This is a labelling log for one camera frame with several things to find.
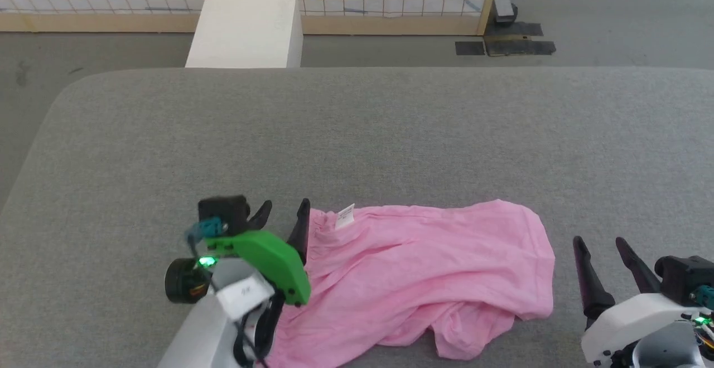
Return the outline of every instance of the gray floor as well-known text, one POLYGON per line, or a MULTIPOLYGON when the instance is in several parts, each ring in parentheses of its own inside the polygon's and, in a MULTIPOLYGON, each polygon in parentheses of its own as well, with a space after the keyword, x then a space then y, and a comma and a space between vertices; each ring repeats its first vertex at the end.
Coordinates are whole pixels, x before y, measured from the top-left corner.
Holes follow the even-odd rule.
MULTIPOLYGON (((714 0, 513 0, 553 56, 456 56, 454 37, 306 37, 303 66, 675 66, 714 69, 714 0)), ((0 208, 51 102, 105 71, 183 66, 191 35, 0 33, 0 208)))

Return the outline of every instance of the clothing tag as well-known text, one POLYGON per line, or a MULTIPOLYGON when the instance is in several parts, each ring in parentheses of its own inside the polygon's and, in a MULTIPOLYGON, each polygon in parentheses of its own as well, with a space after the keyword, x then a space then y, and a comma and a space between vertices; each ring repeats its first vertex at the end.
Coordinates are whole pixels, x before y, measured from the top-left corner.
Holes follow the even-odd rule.
POLYGON ((341 229, 342 227, 355 221, 355 216, 352 213, 354 210, 355 205, 352 204, 350 206, 347 206, 347 208, 344 208, 343 210, 339 211, 339 213, 337 213, 337 222, 335 223, 335 229, 341 229))

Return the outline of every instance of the gray table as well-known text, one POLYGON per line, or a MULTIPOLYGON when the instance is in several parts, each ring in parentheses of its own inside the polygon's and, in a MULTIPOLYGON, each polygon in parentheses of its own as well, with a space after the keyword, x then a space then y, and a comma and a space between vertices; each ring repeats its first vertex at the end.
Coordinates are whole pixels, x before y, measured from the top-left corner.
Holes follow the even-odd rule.
POLYGON ((615 236, 650 264, 712 258, 714 73, 677 69, 121 71, 62 92, 0 216, 0 366, 158 363, 189 308, 163 296, 196 202, 322 210, 502 198, 541 216, 555 312, 474 361, 376 347, 350 366, 581 366, 571 239, 619 300, 615 236))

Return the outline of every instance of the green led light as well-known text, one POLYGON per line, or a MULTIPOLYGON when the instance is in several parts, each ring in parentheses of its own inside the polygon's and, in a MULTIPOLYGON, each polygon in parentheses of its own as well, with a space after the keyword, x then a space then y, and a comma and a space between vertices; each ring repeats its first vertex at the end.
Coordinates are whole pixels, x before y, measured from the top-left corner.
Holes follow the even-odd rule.
POLYGON ((202 256, 199 258, 199 265, 202 267, 212 267, 218 262, 218 260, 212 256, 202 256))

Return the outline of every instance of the metal stand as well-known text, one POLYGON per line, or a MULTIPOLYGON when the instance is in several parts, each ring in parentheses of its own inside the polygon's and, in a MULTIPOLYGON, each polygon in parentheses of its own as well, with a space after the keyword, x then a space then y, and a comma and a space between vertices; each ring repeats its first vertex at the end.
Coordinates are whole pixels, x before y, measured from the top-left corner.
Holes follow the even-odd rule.
POLYGON ((493 0, 495 9, 495 23, 502 27, 507 27, 515 22, 518 17, 518 7, 510 0, 493 0))

